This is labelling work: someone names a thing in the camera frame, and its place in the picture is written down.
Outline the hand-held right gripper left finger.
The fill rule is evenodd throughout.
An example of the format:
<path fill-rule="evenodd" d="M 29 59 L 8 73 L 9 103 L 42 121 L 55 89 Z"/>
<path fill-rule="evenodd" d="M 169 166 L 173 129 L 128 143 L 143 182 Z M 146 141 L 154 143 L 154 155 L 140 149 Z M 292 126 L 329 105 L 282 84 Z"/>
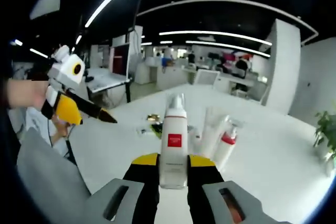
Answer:
<path fill-rule="evenodd" d="M 132 161 L 122 179 L 115 178 L 85 203 L 83 223 L 154 223 L 159 203 L 158 153 Z"/>

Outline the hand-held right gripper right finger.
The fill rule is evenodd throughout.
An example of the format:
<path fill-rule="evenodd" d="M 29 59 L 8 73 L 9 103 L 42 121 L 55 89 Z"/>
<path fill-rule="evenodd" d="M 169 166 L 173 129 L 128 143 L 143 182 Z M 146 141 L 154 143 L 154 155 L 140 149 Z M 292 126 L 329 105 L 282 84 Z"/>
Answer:
<path fill-rule="evenodd" d="M 233 181 L 224 181 L 214 162 L 188 156 L 187 203 L 193 223 L 278 223 L 260 200 Z"/>

